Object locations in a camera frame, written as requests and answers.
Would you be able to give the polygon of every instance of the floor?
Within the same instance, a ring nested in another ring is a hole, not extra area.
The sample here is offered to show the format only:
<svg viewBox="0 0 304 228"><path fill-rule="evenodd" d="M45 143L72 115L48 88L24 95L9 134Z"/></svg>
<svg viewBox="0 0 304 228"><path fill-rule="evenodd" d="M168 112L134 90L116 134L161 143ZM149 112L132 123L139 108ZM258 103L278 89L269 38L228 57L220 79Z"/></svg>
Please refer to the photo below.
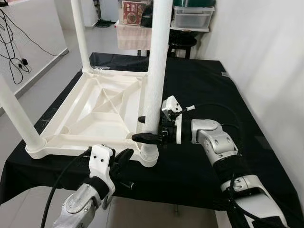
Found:
<svg viewBox="0 0 304 228"><path fill-rule="evenodd" d="M74 31L64 31L70 53L60 60L20 99L20 103L35 123L55 100L59 93L81 68L80 54ZM86 31L89 53L104 52L136 55L137 51L119 50L116 31L109 28L94 28ZM0 173L10 152L21 140L18 132L4 114L0 117ZM23 192L0 206L1 228L40 227L49 187L37 187ZM52 226L61 211L62 202L73 191L56 190L49 210L46 228ZM115 197L106 211L99 209L90 228L216 228L214 211L180 206L179 216L173 213L173 205L145 202Z"/></svg>

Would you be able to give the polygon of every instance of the red box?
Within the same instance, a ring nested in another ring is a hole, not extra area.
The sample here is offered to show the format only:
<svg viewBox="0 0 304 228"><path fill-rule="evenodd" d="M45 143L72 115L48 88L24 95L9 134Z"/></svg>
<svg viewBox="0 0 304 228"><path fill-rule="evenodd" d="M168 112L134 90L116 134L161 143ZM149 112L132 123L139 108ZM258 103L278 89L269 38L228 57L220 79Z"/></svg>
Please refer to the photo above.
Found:
<svg viewBox="0 0 304 228"><path fill-rule="evenodd" d="M123 22L125 25L141 25L146 2L123 1Z"/></svg>

